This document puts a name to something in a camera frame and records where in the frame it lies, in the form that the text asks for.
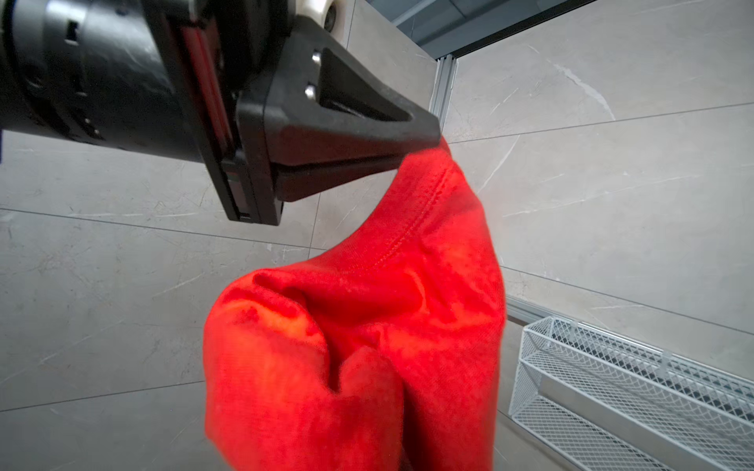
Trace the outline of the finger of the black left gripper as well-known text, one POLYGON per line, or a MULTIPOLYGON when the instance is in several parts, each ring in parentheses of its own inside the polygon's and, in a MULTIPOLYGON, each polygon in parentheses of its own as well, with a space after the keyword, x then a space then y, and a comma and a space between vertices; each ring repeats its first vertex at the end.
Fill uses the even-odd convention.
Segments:
POLYGON ((364 177, 397 170, 406 155, 388 155, 338 162, 284 166, 274 164, 276 197, 294 202, 364 177))
POLYGON ((241 222, 277 226, 274 164, 302 166, 418 152, 439 121, 363 67, 314 20, 298 16, 237 101, 235 206, 241 222))

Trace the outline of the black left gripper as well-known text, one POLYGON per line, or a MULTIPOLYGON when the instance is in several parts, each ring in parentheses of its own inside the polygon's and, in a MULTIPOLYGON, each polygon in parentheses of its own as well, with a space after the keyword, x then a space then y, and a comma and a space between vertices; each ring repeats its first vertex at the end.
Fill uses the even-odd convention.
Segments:
POLYGON ((282 21, 279 1, 5 1, 2 130, 198 162, 229 219, 276 226, 236 110, 282 21))

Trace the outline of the red cloth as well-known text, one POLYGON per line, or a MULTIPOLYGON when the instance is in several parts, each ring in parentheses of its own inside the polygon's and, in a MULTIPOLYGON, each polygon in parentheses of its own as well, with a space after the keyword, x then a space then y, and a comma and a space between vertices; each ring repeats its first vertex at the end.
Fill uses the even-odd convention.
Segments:
POLYGON ((489 470, 506 320, 483 207, 441 142, 339 245, 220 294, 206 435, 237 470, 489 470))

